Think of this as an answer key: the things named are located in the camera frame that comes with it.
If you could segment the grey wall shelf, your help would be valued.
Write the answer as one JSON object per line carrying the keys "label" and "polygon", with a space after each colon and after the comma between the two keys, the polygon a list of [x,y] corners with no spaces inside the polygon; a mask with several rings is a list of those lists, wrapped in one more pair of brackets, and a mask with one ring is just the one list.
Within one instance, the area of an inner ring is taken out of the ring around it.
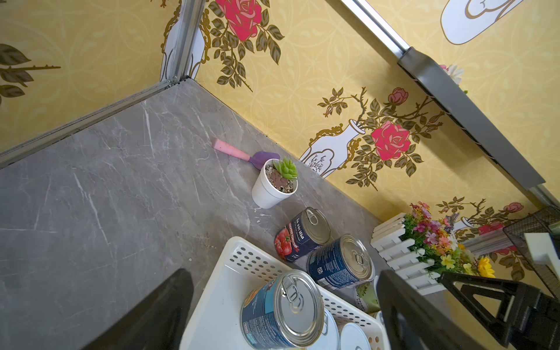
{"label": "grey wall shelf", "polygon": [[432,58],[408,48],[398,65],[518,185],[530,190],[545,183],[529,161]]}

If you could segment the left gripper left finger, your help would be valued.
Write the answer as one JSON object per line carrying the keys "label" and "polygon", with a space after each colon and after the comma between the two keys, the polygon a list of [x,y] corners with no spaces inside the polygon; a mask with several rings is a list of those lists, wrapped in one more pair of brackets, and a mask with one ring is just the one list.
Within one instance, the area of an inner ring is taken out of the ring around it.
{"label": "left gripper left finger", "polygon": [[194,284],[175,271],[85,349],[178,349],[188,323]]}

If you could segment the white plastic basket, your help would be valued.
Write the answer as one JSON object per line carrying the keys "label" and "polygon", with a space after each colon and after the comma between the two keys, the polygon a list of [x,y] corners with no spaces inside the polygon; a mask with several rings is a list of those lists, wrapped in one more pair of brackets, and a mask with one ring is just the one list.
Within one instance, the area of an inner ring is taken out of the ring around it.
{"label": "white plastic basket", "polygon": [[[242,237],[229,239],[206,288],[188,321],[181,349],[250,349],[242,335],[242,303],[253,290],[290,267]],[[354,323],[366,334],[371,349],[390,349],[385,327],[323,287],[326,309],[339,325]]]}

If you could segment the pink small can front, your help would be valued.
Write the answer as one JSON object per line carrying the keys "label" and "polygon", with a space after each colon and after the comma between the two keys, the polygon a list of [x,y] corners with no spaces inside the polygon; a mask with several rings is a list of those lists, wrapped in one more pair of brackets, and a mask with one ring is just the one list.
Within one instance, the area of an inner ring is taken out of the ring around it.
{"label": "pink small can front", "polygon": [[348,322],[338,329],[340,350],[370,350],[368,337],[359,325]]}

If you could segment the flower box white fence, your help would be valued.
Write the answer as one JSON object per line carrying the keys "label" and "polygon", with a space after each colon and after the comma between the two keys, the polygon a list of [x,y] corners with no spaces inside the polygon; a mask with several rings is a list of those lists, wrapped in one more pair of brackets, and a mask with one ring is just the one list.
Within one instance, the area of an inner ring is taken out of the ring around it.
{"label": "flower box white fence", "polygon": [[457,213],[438,219],[428,204],[418,202],[376,226],[370,245],[398,276],[428,295],[444,290],[444,272],[495,277],[489,257],[477,258],[459,243],[456,234],[472,227],[471,220]]}

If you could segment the yellow small can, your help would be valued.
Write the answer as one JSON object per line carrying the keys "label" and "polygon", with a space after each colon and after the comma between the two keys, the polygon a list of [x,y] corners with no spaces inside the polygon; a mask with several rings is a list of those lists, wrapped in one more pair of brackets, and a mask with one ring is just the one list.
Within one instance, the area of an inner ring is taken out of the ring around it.
{"label": "yellow small can", "polygon": [[340,335],[333,315],[325,309],[325,318],[319,338],[307,350],[339,350]]}

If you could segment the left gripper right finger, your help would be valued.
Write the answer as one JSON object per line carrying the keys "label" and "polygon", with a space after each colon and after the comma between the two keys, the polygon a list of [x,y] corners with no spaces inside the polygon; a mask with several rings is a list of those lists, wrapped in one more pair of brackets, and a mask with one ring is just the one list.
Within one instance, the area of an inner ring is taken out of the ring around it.
{"label": "left gripper right finger", "polygon": [[392,270],[379,274],[377,296],[392,349],[482,349]]}

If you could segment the small pink shelf flowers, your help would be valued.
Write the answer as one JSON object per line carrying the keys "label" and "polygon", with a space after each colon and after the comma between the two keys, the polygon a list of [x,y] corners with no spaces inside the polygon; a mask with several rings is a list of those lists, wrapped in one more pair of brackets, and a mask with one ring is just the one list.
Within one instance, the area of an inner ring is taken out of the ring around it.
{"label": "small pink shelf flowers", "polygon": [[457,65],[440,65],[443,71],[457,84],[462,82],[462,76],[465,73],[464,69],[459,68]]}

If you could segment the dark tomato tin can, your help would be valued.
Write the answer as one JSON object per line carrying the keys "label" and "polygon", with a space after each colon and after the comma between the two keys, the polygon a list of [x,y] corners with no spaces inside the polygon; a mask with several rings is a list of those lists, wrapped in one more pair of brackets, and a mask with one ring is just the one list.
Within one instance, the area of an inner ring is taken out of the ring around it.
{"label": "dark tomato tin can", "polygon": [[329,240],[331,229],[324,214],[307,207],[277,233],[274,246],[281,259],[295,262],[326,245]]}

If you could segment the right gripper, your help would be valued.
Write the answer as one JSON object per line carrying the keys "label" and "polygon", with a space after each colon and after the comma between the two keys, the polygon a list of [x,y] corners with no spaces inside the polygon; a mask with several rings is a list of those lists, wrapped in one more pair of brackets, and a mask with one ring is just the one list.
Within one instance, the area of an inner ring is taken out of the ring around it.
{"label": "right gripper", "polygon": [[559,348],[559,300],[505,279],[444,272],[440,283],[504,347]]}

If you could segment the potted succulent white pot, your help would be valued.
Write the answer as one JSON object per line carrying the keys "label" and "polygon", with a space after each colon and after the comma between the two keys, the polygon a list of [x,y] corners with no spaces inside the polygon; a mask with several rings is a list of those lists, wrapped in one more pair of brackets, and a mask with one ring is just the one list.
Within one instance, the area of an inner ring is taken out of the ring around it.
{"label": "potted succulent white pot", "polygon": [[298,189],[298,171],[292,160],[267,160],[252,188],[252,199],[262,209],[270,209]]}

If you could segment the blue tin can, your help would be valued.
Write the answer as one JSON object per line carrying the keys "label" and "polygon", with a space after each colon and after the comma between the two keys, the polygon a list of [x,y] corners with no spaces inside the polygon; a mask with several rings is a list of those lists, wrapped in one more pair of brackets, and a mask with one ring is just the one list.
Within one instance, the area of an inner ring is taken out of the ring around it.
{"label": "blue tin can", "polygon": [[306,271],[318,285],[328,290],[356,287],[372,281],[375,276],[365,245],[349,234],[312,252]]}
{"label": "blue tin can", "polygon": [[241,331],[254,349],[307,348],[322,335],[325,307],[305,272],[287,271],[252,291],[240,311]]}

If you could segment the pink purple toy shovel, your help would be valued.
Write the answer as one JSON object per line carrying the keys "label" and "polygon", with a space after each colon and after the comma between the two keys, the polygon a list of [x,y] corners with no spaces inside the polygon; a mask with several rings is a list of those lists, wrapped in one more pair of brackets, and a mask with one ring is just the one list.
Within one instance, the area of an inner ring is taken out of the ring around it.
{"label": "pink purple toy shovel", "polygon": [[268,153],[264,151],[256,152],[254,155],[249,155],[242,150],[220,140],[216,139],[213,144],[213,148],[221,153],[235,157],[240,160],[244,160],[251,163],[257,170],[261,170],[267,161],[280,159],[280,155],[276,153]]}

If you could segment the pink small can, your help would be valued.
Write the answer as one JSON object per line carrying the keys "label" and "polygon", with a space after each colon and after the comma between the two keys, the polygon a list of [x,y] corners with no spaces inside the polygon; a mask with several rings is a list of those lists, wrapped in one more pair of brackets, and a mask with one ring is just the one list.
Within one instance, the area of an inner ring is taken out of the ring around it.
{"label": "pink small can", "polygon": [[373,314],[381,310],[374,281],[355,287],[354,301],[356,306],[366,314]]}
{"label": "pink small can", "polygon": [[370,350],[368,337],[359,325],[348,322],[338,329],[340,350]]}

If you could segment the pink small can back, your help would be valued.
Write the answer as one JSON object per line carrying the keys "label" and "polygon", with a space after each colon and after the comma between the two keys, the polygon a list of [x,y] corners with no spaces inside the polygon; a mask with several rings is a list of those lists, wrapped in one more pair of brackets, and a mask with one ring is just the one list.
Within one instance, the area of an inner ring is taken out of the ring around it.
{"label": "pink small can back", "polygon": [[355,287],[354,301],[356,306],[366,314],[373,314],[381,310],[374,281]]}

